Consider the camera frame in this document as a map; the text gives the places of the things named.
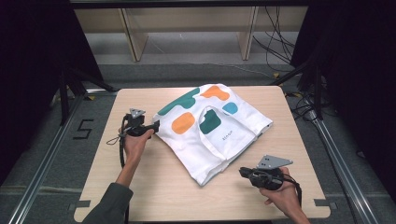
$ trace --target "gray carpet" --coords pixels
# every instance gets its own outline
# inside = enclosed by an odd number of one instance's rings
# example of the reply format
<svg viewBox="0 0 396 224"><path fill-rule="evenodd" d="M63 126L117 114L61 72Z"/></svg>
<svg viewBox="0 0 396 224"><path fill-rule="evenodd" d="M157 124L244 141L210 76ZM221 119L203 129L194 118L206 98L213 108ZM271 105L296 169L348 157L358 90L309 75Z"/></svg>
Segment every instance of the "gray carpet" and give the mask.
<svg viewBox="0 0 396 224"><path fill-rule="evenodd" d="M105 82L116 88L150 88L150 87L186 87L200 86L206 83L223 83L228 86L267 85L272 79L264 74L244 70L261 71L272 75L273 70L265 65L238 65L240 68L214 64L164 64L164 65L101 65L100 69ZM279 66L283 70L290 66ZM285 92L294 91L298 77L286 82ZM97 88L85 83L87 89ZM25 223L75 223L74 205L84 186L92 160L99 144L102 132L115 95L96 95L93 100L81 103L74 116L61 148L45 178L39 194L25 219ZM298 97L287 97L290 108L301 100ZM335 116L331 107L324 109L324 120L334 141L342 151L344 159L368 198L380 223L392 223L396 219L395 203L388 196L367 161L356 156L356 144L343 124ZM40 127L31 148L21 155L0 193L0 223L6 223L13 209L30 183L35 170L48 150L61 120L60 103L56 102L49 111L45 122ZM82 128L91 129L79 132ZM317 129L309 121L296 120L309 157L318 175L328 202L332 205L332 214L325 219L311 219L312 223L353 223L351 211L347 204L341 185L332 168L326 148L320 141ZM358 222L360 215L354 211ZM290 223L289 220L277 220L274 223Z"/></svg>

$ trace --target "colorful printed pattern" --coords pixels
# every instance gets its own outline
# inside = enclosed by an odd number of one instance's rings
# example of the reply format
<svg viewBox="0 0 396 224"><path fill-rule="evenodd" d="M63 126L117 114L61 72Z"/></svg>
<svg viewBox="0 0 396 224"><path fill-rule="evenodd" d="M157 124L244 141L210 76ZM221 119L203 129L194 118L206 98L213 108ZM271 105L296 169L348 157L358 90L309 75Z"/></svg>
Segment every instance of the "colorful printed pattern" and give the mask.
<svg viewBox="0 0 396 224"><path fill-rule="evenodd" d="M199 88L187 92L160 110L158 114L164 116L177 105L182 106L184 109L192 108L196 103L194 96L196 97L199 92ZM203 96L205 98L217 97L221 101L227 101L230 98L230 93L222 91L219 86L213 85L207 91L201 93L198 96ZM235 103L230 102L222 109L227 111L229 114L235 114L238 111L238 106ZM190 129L194 123L195 117L193 114L191 112L186 112L173 121L172 130L175 133L183 134L188 129ZM216 112L214 110L208 110L205 114L205 121L200 124L200 129L203 134L208 134L219 127L220 124L221 119L217 116Z"/></svg>

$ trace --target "teal patch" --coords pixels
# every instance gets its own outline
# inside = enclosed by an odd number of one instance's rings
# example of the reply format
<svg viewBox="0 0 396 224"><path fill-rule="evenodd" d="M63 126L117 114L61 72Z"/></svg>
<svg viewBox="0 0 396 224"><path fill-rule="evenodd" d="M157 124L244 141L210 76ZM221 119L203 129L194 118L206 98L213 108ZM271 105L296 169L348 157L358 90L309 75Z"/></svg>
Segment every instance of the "teal patch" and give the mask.
<svg viewBox="0 0 396 224"><path fill-rule="evenodd" d="M238 112L238 106L233 102L228 103L222 109L224 111L227 111L229 114L235 114L236 112Z"/></svg>
<svg viewBox="0 0 396 224"><path fill-rule="evenodd" d="M205 120L199 125L203 134L208 134L219 127L221 119L218 117L214 110L209 110L205 114Z"/></svg>
<svg viewBox="0 0 396 224"><path fill-rule="evenodd" d="M171 102L169 105L166 105L163 109L158 111L158 114L164 116L167 114L171 109L177 105L181 105L185 109L191 108L195 105L195 99L193 98L194 95L199 93L199 88L195 88L192 91L187 92L186 94L178 97L176 100Z"/></svg>

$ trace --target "black cloth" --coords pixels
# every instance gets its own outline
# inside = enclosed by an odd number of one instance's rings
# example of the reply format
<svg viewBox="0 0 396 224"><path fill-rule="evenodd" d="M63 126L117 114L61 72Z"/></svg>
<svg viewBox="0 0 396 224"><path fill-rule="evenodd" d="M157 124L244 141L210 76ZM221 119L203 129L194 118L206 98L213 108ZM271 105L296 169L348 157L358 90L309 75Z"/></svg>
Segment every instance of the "black cloth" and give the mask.
<svg viewBox="0 0 396 224"><path fill-rule="evenodd" d="M123 185L111 183L102 200L84 218L82 223L123 223L126 208L134 193Z"/></svg>

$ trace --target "black backdrop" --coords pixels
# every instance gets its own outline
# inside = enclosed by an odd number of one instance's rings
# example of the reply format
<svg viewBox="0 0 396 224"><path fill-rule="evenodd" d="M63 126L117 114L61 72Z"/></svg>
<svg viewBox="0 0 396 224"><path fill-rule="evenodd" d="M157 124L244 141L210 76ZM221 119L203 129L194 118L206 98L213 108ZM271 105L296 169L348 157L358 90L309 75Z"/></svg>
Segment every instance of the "black backdrop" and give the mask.
<svg viewBox="0 0 396 224"><path fill-rule="evenodd" d="M335 10L308 9L292 65L308 59ZM343 10L347 16L328 43L334 49L321 72L339 116L396 202L396 4L350 0Z"/></svg>
<svg viewBox="0 0 396 224"><path fill-rule="evenodd" d="M64 66L102 80L73 9L39 2L0 1L0 184L29 149Z"/></svg>

